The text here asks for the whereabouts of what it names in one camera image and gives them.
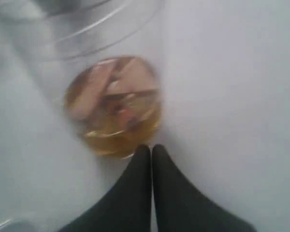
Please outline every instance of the light gray background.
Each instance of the light gray background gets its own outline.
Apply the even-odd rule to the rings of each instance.
[[[166,10],[157,141],[215,202],[260,232],[290,232],[290,1],[171,0]],[[3,55],[0,223],[52,231],[94,204],[128,160],[90,154]]]

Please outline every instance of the white surface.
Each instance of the white surface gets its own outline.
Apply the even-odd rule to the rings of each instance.
[[[157,141],[211,199],[260,232],[290,232],[290,1],[167,8]],[[21,216],[51,231],[96,202],[128,161],[92,156],[12,64],[0,73],[0,223]]]

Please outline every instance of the clear glass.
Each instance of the clear glass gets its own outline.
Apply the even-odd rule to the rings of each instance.
[[[110,0],[86,11],[5,21],[43,93],[95,154],[126,157],[159,128],[162,5]]]

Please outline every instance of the clear plastic cup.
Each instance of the clear plastic cup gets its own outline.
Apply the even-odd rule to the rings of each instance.
[[[126,157],[160,125],[162,7],[162,0],[110,0],[5,19],[43,93],[95,154]]]

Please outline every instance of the transparent container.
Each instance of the transparent container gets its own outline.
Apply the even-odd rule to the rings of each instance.
[[[0,17],[75,133],[95,154],[123,158],[160,125],[162,7],[162,0],[109,0],[64,14]]]

